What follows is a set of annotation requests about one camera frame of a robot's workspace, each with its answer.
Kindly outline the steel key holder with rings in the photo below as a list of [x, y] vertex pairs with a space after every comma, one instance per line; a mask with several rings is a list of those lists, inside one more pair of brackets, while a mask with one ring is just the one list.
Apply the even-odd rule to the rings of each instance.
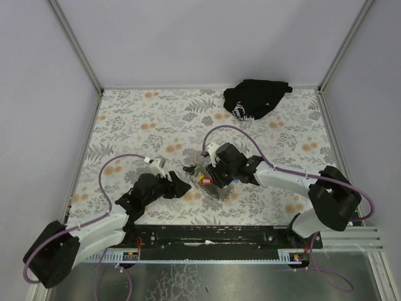
[[224, 199], [227, 199], [229, 197], [229, 195], [234, 192], [233, 185], [229, 185], [224, 188], [220, 188], [219, 186], [214, 184], [214, 180], [213, 180], [213, 184], [210, 184], [210, 185], [202, 184], [201, 180], [199, 179], [200, 174], [205, 175], [205, 178], [209, 178], [209, 179], [213, 180], [213, 178], [206, 171], [199, 171], [194, 174], [194, 183], [196, 184], [196, 186], [199, 189], [201, 189], [204, 193], [207, 193], [209, 196], [213, 197], [214, 199], [222, 201]]

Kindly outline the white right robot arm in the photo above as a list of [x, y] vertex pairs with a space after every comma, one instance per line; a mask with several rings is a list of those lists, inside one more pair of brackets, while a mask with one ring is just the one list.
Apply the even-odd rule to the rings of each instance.
[[278, 187], [308, 198], [312, 208], [296, 215], [289, 224], [289, 230], [301, 238], [325, 229], [344, 231], [362, 200], [360, 193], [333, 166], [326, 166], [318, 175], [307, 174], [300, 169], [269, 164], [261, 156], [246, 157], [228, 142], [210, 143], [202, 155], [210, 158], [206, 170], [212, 183], [221, 189], [237, 179], [244, 184]]

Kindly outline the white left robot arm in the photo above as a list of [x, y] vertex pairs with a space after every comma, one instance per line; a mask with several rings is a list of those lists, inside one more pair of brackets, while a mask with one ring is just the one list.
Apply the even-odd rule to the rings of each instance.
[[72, 269], [88, 257], [123, 242], [135, 229], [134, 222], [145, 207], [160, 199], [181, 198], [191, 185], [174, 171], [167, 177], [145, 173], [112, 204], [112, 210], [91, 221], [67, 228], [59, 221], [49, 223], [23, 257], [24, 275], [32, 272], [34, 283], [45, 288], [60, 284]]

